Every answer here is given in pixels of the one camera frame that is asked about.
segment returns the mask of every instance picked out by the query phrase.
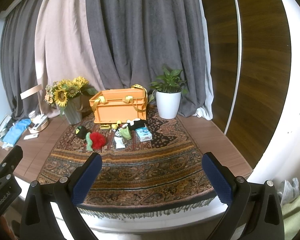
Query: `patterned rug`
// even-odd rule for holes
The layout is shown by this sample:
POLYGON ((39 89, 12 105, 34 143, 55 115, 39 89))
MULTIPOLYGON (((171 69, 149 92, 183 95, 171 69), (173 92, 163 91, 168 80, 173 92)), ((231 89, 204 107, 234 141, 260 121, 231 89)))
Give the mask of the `patterned rug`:
MULTIPOLYGON (((132 132, 126 148, 116 149, 114 132, 100 130, 91 113, 80 125, 102 133, 107 144, 98 151, 102 170, 83 204, 82 213, 108 218, 152 217, 204 206, 216 196, 202 171, 202 152, 181 121, 162 119, 157 109, 147 111, 151 141, 140 142, 132 132)), ((70 125, 59 138, 38 176, 41 184, 70 176, 91 152, 70 125)))

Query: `blue gripper pad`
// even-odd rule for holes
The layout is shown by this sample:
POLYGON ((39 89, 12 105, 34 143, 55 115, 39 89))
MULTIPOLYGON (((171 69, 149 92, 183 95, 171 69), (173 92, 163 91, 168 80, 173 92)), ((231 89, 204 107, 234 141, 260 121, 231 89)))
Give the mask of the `blue gripper pad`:
POLYGON ((227 167, 222 166, 212 153, 205 153, 203 155, 202 169, 210 180, 220 201, 230 206, 235 190, 234 175, 227 167))
POLYGON ((102 158, 100 154, 93 153, 83 166, 76 168, 74 173, 70 176, 69 191, 72 193, 71 201, 76 206, 83 203, 93 182, 98 176, 102 168, 102 158))

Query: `wooden floor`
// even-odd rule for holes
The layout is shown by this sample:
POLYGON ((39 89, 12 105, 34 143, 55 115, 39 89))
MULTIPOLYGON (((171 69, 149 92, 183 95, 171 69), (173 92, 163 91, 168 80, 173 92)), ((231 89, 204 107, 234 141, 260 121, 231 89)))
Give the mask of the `wooden floor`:
MULTIPOLYGON (((212 121, 195 116, 181 117, 181 121, 203 153, 212 152, 235 176, 247 177, 251 173, 249 164, 212 121)), ((27 182, 35 180, 53 146, 67 127, 67 120, 57 116, 49 119, 48 127, 37 138, 24 141, 23 137, 29 133, 25 132, 17 143, 23 149, 23 159, 15 169, 15 175, 27 182)), ((0 147, 0 163, 7 154, 8 151, 0 147)))

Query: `plastic storage bin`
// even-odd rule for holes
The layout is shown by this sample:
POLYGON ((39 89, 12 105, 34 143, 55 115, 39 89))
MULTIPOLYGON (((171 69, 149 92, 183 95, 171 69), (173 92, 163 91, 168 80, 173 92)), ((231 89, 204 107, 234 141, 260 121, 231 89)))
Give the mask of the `plastic storage bin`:
POLYGON ((97 93, 90 100, 95 123, 146 119, 147 94, 143 88, 113 89, 97 93))

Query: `metal bolt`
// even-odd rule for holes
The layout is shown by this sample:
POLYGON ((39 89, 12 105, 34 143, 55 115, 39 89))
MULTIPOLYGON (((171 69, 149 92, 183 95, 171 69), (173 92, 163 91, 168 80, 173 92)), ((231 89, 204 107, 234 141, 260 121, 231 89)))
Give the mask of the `metal bolt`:
POLYGON ((38 185, 38 181, 37 180, 34 180, 34 181, 32 181, 31 183, 30 183, 30 186, 31 187, 35 187, 35 186, 37 186, 38 185))
POLYGON ((237 177, 237 182, 244 183, 245 179, 242 176, 237 177))
POLYGON ((268 184, 270 187, 273 186, 273 182, 272 182, 271 180, 268 180, 268 181, 267 181, 267 184, 268 184))
POLYGON ((67 178, 67 177, 61 177, 61 178, 59 179, 59 181, 60 181, 61 183, 65 183, 65 182, 68 181, 68 178, 67 178))

